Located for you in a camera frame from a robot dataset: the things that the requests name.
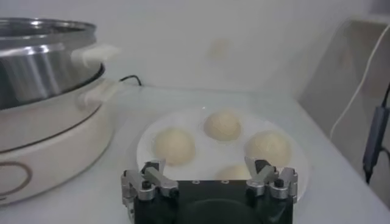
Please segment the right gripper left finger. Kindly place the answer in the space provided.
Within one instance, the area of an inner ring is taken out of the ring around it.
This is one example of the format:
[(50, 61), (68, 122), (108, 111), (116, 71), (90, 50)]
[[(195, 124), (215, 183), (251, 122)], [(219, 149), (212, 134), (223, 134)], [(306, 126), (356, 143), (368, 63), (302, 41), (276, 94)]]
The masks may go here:
[(122, 203), (129, 213), (135, 200), (150, 202), (158, 195), (176, 199), (179, 183), (163, 175), (165, 159), (148, 161), (140, 171), (125, 170), (121, 175)]

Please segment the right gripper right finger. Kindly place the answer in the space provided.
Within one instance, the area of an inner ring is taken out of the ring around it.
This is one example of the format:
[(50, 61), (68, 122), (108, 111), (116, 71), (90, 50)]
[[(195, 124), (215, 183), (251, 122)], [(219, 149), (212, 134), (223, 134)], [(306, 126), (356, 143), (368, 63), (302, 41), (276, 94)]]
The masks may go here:
[(295, 169), (284, 167), (281, 172), (275, 166), (263, 159), (244, 157), (250, 173), (250, 179), (246, 181), (248, 189), (254, 191), (256, 197), (268, 194), (275, 199), (292, 199), (297, 202), (298, 174)]

